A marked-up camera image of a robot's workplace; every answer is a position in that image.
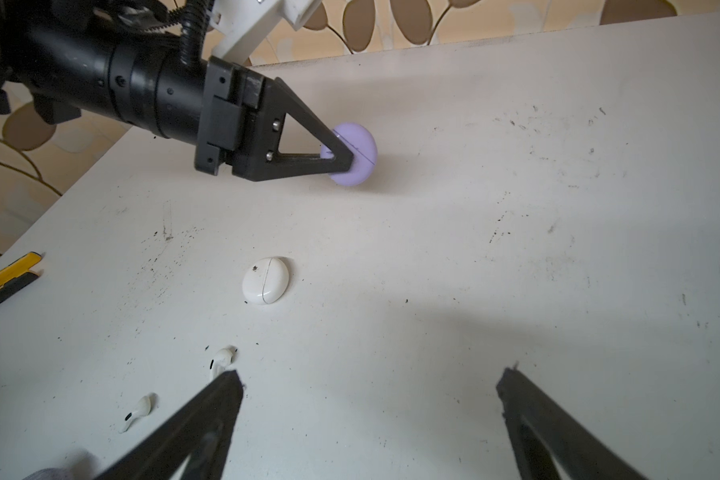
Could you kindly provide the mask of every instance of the table surface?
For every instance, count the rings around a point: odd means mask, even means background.
[[[213,178],[131,129],[0,259],[45,255],[0,306],[0,480],[105,468],[227,345],[225,478],[517,478],[516,362],[649,478],[720,478],[720,14],[262,71],[374,175]],[[266,256],[288,290],[245,304]]]

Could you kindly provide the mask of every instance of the airpod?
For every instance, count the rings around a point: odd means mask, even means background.
[[[228,346],[227,348],[221,349],[213,356],[211,359],[211,365],[209,370],[210,372],[210,380],[215,380],[219,375],[222,374],[222,372],[232,364],[232,360],[235,359],[235,352],[237,349],[233,346]]]
[[[134,409],[125,416],[123,425],[120,427],[120,433],[125,433],[125,431],[130,427],[130,424],[133,423],[134,420],[136,420],[137,418],[148,416],[151,410],[152,401],[150,400],[150,397],[146,395],[139,398],[139,401],[136,402],[136,406],[134,407]]]

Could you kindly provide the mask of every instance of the yellow utility knife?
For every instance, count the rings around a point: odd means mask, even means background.
[[[30,272],[29,268],[37,265],[41,259],[35,252],[29,252],[0,270],[0,304],[38,279],[40,275]]]

